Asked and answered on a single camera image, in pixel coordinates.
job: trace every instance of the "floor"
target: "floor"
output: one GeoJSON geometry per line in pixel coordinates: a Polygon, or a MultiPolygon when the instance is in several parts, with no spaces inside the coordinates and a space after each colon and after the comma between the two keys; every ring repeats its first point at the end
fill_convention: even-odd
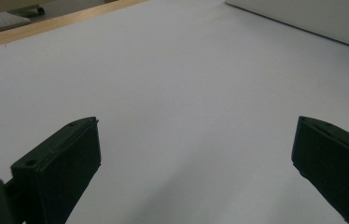
{"type": "Polygon", "coordinates": [[[114,0],[55,0],[40,5],[42,8],[44,8],[45,15],[39,15],[36,8],[12,11],[11,13],[27,17],[31,19],[32,23],[35,23],[60,17],[90,7],[97,7],[113,1],[114,0]]]}
{"type": "Polygon", "coordinates": [[[14,30],[8,30],[0,33],[0,45],[5,45],[13,41],[27,38],[29,36],[45,33],[50,30],[73,24],[75,22],[84,21],[99,15],[103,15],[105,13],[137,5],[145,1],[147,0],[118,0],[110,2],[108,4],[102,4],[97,7],[82,9],[81,11],[70,13],[65,16],[62,16],[62,14],[57,14],[56,16],[59,16],[57,18],[52,18],[56,16],[54,15],[53,11],[50,11],[46,16],[39,18],[40,20],[44,19],[46,21],[33,22],[33,24],[25,25],[14,30]]]}

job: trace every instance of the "table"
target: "table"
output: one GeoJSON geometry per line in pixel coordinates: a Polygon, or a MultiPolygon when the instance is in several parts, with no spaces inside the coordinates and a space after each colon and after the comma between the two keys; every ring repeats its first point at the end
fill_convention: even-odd
{"type": "Polygon", "coordinates": [[[344,223],[292,166],[299,115],[349,131],[349,46],[228,6],[150,0],[0,46],[0,178],[96,116],[67,223],[344,223]]]}

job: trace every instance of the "wooden strip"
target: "wooden strip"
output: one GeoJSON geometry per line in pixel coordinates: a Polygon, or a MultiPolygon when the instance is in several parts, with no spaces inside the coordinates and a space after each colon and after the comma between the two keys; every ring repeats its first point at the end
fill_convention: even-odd
{"type": "Polygon", "coordinates": [[[78,21],[84,21],[111,11],[143,3],[145,1],[147,0],[118,0],[116,2],[107,3],[98,7],[92,7],[58,18],[53,18],[51,20],[41,21],[30,25],[22,26],[16,29],[4,31],[0,33],[0,45],[24,39],[32,35],[38,35],[50,30],[58,29],[60,27],[78,21]]]}

